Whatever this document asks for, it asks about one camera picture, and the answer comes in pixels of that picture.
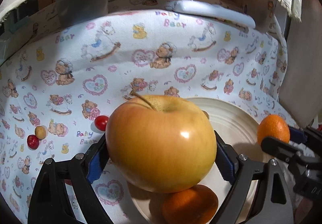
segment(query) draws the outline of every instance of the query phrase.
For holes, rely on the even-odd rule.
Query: heart print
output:
[[[103,75],[98,74],[93,79],[83,81],[83,88],[91,95],[100,96],[107,89],[107,80]]]
[[[111,180],[107,184],[98,184],[95,192],[101,202],[111,206],[119,204],[124,196],[123,187],[117,180]]]
[[[50,70],[50,71],[42,70],[40,72],[40,77],[48,86],[52,86],[56,82],[57,74],[54,70]]]
[[[132,54],[132,61],[136,66],[144,67],[154,60],[155,55],[154,51],[139,49]]]
[[[220,49],[219,52],[217,53],[217,60],[219,62],[223,62],[229,57],[230,57],[230,51],[227,51],[225,49]]]
[[[174,72],[174,78],[181,83],[189,82],[195,75],[197,69],[193,64],[189,64],[187,67],[180,67]]]
[[[33,94],[30,92],[28,92],[28,94],[24,96],[24,102],[31,109],[37,108],[37,100],[35,96],[33,96]]]
[[[232,70],[232,73],[235,75],[235,76],[239,76],[241,75],[241,73],[243,72],[244,70],[244,63],[241,62],[239,64],[236,64],[234,66],[234,69]]]

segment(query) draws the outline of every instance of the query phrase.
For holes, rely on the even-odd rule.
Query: orange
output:
[[[271,114],[262,120],[257,128],[258,144],[260,145],[262,140],[267,136],[275,137],[282,142],[289,143],[289,127],[282,117]]]
[[[162,205],[162,215],[168,224],[205,224],[218,208],[216,194],[204,185],[170,193]]]

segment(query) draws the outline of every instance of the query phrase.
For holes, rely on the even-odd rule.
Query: apple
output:
[[[144,95],[109,117],[106,144],[111,160],[131,184],[170,193],[200,182],[214,164],[216,136],[205,113],[173,96]]]

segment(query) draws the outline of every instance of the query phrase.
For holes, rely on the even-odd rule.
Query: rubber duck print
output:
[[[133,25],[133,38],[134,39],[144,39],[147,36],[147,32],[144,30],[145,25],[142,23]]]
[[[224,41],[230,41],[230,36],[231,36],[231,32],[230,31],[226,31],[225,32],[225,37],[223,38]]]
[[[36,50],[37,61],[43,61],[45,59],[45,54],[42,52],[42,48]]]

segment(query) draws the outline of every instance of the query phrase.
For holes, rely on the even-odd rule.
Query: cherry tomato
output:
[[[94,120],[94,125],[96,128],[98,128],[100,131],[106,130],[106,124],[108,121],[108,117],[105,115],[97,116]]]

